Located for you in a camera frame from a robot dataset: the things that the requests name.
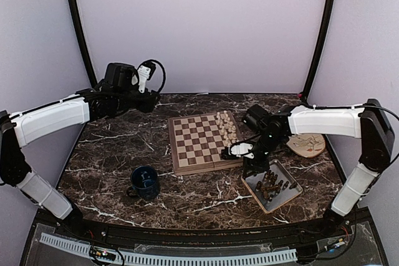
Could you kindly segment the silver metal tray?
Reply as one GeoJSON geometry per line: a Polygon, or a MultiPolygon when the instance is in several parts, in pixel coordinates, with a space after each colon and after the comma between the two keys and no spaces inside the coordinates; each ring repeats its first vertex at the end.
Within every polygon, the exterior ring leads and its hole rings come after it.
{"type": "Polygon", "coordinates": [[[276,159],[270,162],[267,171],[243,173],[241,180],[266,214],[274,212],[303,192],[297,180],[276,159]]]}

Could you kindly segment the wooden folding chess board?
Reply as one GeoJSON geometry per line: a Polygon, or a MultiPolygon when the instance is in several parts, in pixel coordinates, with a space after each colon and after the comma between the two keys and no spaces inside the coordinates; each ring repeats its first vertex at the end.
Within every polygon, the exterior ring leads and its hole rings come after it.
{"type": "MultiPolygon", "coordinates": [[[[225,145],[216,124],[216,113],[178,116],[168,120],[173,170],[177,176],[235,168],[243,164],[241,158],[221,159],[225,145]]],[[[238,141],[241,140],[238,129],[238,141]]]]}

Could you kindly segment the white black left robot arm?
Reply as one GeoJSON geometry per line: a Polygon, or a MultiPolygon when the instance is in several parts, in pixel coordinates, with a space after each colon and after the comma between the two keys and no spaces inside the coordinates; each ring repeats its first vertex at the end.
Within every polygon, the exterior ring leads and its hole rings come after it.
{"type": "Polygon", "coordinates": [[[138,67],[124,63],[107,65],[105,77],[87,88],[41,107],[9,114],[1,112],[1,184],[18,188],[47,209],[75,239],[84,238],[88,225],[80,210],[26,162],[22,148],[29,143],[74,125],[103,118],[115,118],[131,109],[143,113],[154,110],[163,87],[149,90],[147,82],[156,68],[154,59],[138,67]]]}

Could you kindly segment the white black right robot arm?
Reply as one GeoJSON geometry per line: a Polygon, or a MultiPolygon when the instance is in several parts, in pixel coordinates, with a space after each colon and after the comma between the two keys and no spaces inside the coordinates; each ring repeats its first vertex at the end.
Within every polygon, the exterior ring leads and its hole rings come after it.
{"type": "Polygon", "coordinates": [[[342,227],[346,216],[377,182],[382,173],[398,160],[398,142],[391,119],[398,119],[374,98],[365,103],[335,107],[286,105],[269,113],[255,105],[244,119],[256,132],[256,140],[239,145],[239,154],[249,163],[248,168],[260,172],[267,166],[268,156],[288,138],[306,134],[321,134],[329,139],[340,163],[353,162],[345,168],[346,178],[341,190],[327,209],[330,213],[318,224],[324,237],[332,237],[342,227]],[[353,146],[358,156],[349,153],[338,143],[353,146]]]}

